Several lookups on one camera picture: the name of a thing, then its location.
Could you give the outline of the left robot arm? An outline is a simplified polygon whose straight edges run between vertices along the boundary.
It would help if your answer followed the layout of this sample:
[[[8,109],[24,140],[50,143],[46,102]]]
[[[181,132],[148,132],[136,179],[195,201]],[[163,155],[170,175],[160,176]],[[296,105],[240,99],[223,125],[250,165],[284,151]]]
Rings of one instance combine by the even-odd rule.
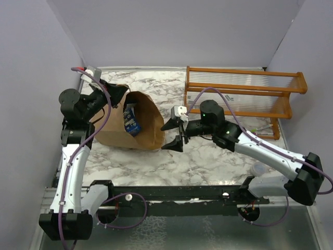
[[[63,114],[61,171],[50,211],[40,214],[39,225],[53,241],[87,240],[93,228],[93,215],[101,204],[113,203],[111,181],[93,183],[82,195],[83,173],[97,132],[91,119],[106,107],[114,108],[128,91],[127,86],[100,81],[89,95],[66,89],[59,95]]]

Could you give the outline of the blue snack bag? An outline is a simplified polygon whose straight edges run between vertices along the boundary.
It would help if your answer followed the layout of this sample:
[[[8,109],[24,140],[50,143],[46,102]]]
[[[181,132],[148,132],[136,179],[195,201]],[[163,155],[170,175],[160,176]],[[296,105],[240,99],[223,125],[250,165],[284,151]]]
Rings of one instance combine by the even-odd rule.
[[[142,130],[135,116],[135,106],[136,103],[125,103],[123,112],[125,131],[129,133],[132,137],[136,137]]]

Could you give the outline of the brown paper bag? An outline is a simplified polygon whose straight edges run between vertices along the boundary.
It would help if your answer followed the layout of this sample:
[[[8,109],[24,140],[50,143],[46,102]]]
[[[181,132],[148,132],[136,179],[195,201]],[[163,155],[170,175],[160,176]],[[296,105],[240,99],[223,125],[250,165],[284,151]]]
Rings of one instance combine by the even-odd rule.
[[[124,128],[124,105],[136,103],[135,116],[142,128],[141,132],[132,137]],[[108,120],[105,122],[108,105],[99,111],[91,122],[95,128],[102,128],[95,139],[102,145],[133,148],[133,149],[160,149],[164,142],[165,133],[161,131],[164,125],[162,114],[151,97],[140,91],[131,91],[124,94],[117,108],[112,108]]]

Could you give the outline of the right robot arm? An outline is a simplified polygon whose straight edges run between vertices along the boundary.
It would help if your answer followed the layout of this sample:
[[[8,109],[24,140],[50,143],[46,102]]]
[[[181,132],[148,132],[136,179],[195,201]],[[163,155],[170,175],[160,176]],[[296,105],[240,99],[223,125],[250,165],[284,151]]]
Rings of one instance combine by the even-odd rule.
[[[225,119],[224,109],[214,100],[200,104],[200,119],[189,120],[187,108],[174,106],[170,119],[161,130],[177,128],[179,134],[162,149],[183,151],[183,145],[194,136],[211,135],[216,146],[250,156],[280,174],[276,177],[248,177],[239,190],[239,198],[250,204],[264,196],[287,196],[302,205],[313,205],[323,183],[320,158],[287,151],[262,140],[243,127]]]

